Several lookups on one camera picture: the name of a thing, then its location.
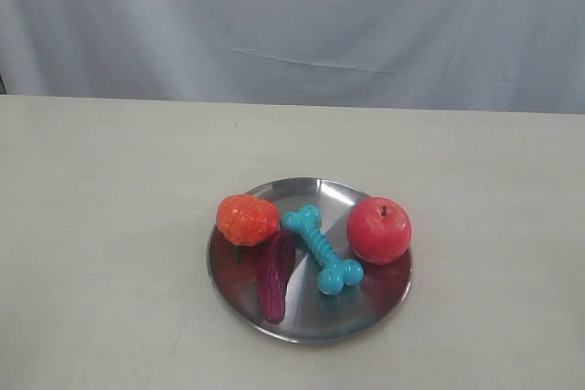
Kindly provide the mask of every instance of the fake fruit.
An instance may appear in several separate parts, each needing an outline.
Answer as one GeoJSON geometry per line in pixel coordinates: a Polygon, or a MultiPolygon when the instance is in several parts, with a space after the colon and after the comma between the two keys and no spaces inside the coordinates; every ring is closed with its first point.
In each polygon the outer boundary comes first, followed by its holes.
{"type": "Polygon", "coordinates": [[[266,247],[258,264],[256,285],[264,318],[279,323],[284,318],[286,285],[293,274],[294,234],[290,230],[276,232],[266,247]]]}
{"type": "Polygon", "coordinates": [[[218,207],[218,230],[236,246],[251,247],[278,229],[278,208],[254,195],[232,195],[218,207]]]}
{"type": "Polygon", "coordinates": [[[364,261],[385,265],[409,248],[412,225],[406,210],[392,200],[368,198],[347,219],[349,247],[364,261]]]}

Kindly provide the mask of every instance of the purple vegetable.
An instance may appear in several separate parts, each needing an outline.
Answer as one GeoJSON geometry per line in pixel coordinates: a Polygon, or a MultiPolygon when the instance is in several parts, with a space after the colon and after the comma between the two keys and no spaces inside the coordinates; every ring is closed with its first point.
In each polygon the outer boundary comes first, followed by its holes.
{"type": "Polygon", "coordinates": [[[294,256],[294,234],[290,230],[276,232],[263,249],[256,284],[262,313],[270,323],[279,323],[284,318],[284,296],[293,274],[294,256]]]}

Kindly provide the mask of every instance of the toy apple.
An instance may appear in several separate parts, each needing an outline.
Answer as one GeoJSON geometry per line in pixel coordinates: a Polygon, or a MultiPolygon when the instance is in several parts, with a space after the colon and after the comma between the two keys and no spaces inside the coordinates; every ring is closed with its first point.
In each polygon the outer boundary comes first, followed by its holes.
{"type": "Polygon", "coordinates": [[[354,207],[347,219],[349,247],[365,262],[386,265],[409,248],[412,226],[398,203],[374,196],[354,207]]]}

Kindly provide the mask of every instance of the stainless steel plate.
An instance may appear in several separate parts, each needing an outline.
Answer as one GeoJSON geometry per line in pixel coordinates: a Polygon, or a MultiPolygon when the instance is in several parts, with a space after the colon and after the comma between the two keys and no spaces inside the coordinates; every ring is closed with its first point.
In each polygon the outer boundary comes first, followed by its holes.
{"type": "MultiPolygon", "coordinates": [[[[346,220],[352,207],[369,195],[344,184],[320,178],[289,178],[249,191],[278,206],[281,215],[312,204],[322,212],[322,231],[337,253],[347,258],[346,220]]],[[[240,262],[234,246],[216,228],[207,247],[207,268],[219,294],[254,328],[292,343],[339,340],[362,332],[400,305],[409,292],[412,274],[410,250],[385,267],[364,264],[365,277],[357,287],[345,287],[338,296],[317,289],[319,266],[302,242],[297,245],[295,269],[286,291],[286,313],[279,324],[262,318],[256,293],[256,264],[261,247],[245,248],[240,262]]]]}

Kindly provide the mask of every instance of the plate rim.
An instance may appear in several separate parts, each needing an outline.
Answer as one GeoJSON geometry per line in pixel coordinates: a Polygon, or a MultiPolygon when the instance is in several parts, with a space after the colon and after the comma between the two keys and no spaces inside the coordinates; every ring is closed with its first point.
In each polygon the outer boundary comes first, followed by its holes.
{"type": "MultiPolygon", "coordinates": [[[[250,190],[248,190],[247,192],[245,192],[244,194],[252,194],[254,192],[257,192],[258,190],[260,190],[262,187],[267,186],[269,184],[275,184],[275,183],[281,183],[281,182],[288,182],[291,180],[320,180],[321,182],[325,182],[325,183],[331,183],[331,184],[339,184],[343,187],[346,187],[348,189],[351,189],[352,191],[356,191],[362,195],[365,195],[367,198],[371,198],[372,195],[361,191],[359,189],[355,189],[355,187],[350,186],[348,184],[344,184],[341,182],[337,182],[336,180],[329,180],[326,178],[321,178],[321,177],[308,177],[308,176],[303,176],[303,177],[287,177],[287,178],[281,178],[278,180],[272,180],[270,182],[264,183],[264,184],[259,184],[253,188],[251,188],[250,190]]],[[[409,246],[409,248],[406,251],[406,254],[409,256],[409,277],[408,280],[406,282],[406,286],[404,288],[404,291],[402,292],[402,295],[400,296],[399,301],[397,302],[397,304],[386,313],[386,315],[384,315],[381,319],[375,321],[374,323],[370,324],[369,326],[367,326],[366,328],[360,329],[358,331],[355,332],[351,332],[351,333],[346,333],[343,335],[340,335],[338,337],[335,338],[327,338],[327,339],[305,339],[305,338],[294,338],[291,336],[287,336],[281,333],[277,333],[277,332],[273,332],[270,331],[269,329],[263,328],[260,325],[254,323],[253,321],[248,320],[246,317],[244,317],[241,313],[238,312],[238,310],[236,310],[234,308],[234,306],[229,303],[228,299],[226,299],[226,297],[221,293],[221,291],[219,290],[219,286],[216,283],[216,280],[213,276],[213,273],[211,271],[211,261],[209,260],[209,255],[210,255],[210,249],[211,249],[211,240],[213,238],[214,232],[216,230],[217,226],[214,223],[213,227],[211,228],[211,233],[209,234],[209,238],[207,239],[207,246],[206,246],[206,265],[207,265],[207,274],[209,275],[209,279],[211,280],[211,284],[213,286],[213,290],[216,292],[216,294],[219,296],[220,301],[223,303],[223,306],[226,306],[232,314],[236,315],[236,317],[241,320],[244,321],[246,323],[246,325],[249,328],[254,328],[260,332],[262,332],[265,335],[270,336],[271,338],[275,338],[277,340],[281,340],[284,342],[288,342],[288,343],[293,343],[293,344],[303,344],[303,345],[311,345],[311,344],[332,344],[332,343],[339,343],[342,342],[344,340],[347,340],[349,338],[353,338],[359,334],[365,334],[368,332],[372,332],[373,330],[375,330],[376,328],[378,328],[384,321],[387,321],[388,319],[390,319],[392,316],[394,316],[398,310],[400,310],[404,304],[404,302],[406,301],[410,290],[412,289],[412,278],[413,278],[413,257],[412,257],[412,250],[411,247],[409,246]]]]}

